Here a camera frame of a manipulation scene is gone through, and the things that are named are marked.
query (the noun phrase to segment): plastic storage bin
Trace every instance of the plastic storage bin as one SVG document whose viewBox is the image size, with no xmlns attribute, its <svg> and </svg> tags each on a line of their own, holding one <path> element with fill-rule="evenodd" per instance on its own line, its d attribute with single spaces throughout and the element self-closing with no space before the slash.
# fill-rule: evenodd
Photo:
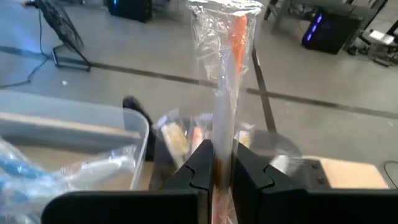
<svg viewBox="0 0 398 224">
<path fill-rule="evenodd" d="M 136 189 L 149 125 L 137 111 L 0 91 L 0 136 L 47 171 L 133 144 L 136 168 L 96 190 Z"/>
</svg>

